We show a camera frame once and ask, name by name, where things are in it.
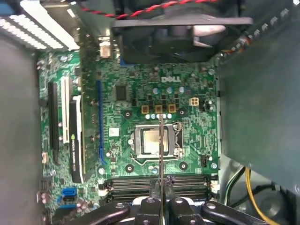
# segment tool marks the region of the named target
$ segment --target dell logo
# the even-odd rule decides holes
[[[180,83],[181,80],[180,80],[180,77],[179,76],[170,76],[170,77],[161,77],[161,83],[166,83],[166,82],[177,82],[177,83]]]

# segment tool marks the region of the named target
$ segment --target white connector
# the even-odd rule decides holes
[[[62,137],[63,143],[69,143],[69,104],[70,93],[72,92],[72,79],[63,76],[60,79],[61,90],[61,112],[62,112]]]

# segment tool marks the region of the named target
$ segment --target red and black wire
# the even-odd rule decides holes
[[[192,3],[203,3],[203,2],[216,2],[216,1],[218,1],[218,0],[177,0],[177,1],[169,1],[169,2],[159,4],[159,5],[150,6],[148,8],[143,9],[143,10],[138,10],[138,11],[133,12],[131,14],[121,14],[121,15],[115,15],[115,14],[110,14],[110,13],[105,13],[105,12],[102,12],[102,11],[90,9],[90,8],[85,7],[80,2],[79,2],[79,6],[80,6],[81,10],[84,11],[84,12],[89,12],[89,13],[96,14],[96,15],[103,15],[103,16],[106,16],[106,17],[109,17],[109,18],[116,18],[117,20],[120,20],[120,19],[124,19],[124,18],[128,18],[128,17],[135,17],[135,16],[138,16],[138,15],[143,14],[143,13],[149,13],[149,12],[155,10],[155,9],[158,9],[158,8],[168,8],[170,6],[183,5],[183,4],[187,4],[187,3],[191,3],[191,2]]]

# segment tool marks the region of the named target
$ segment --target blue sata port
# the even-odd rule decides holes
[[[63,190],[62,190],[62,196],[63,197],[74,197],[74,196],[76,196],[77,195],[77,188],[75,188],[75,187],[68,187],[68,188],[64,188]]]

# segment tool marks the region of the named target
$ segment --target black pci express slot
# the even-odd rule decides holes
[[[53,150],[54,163],[58,165],[58,152],[60,149],[58,132],[58,97],[57,84],[54,82],[48,83],[48,107],[50,121],[50,148]]]

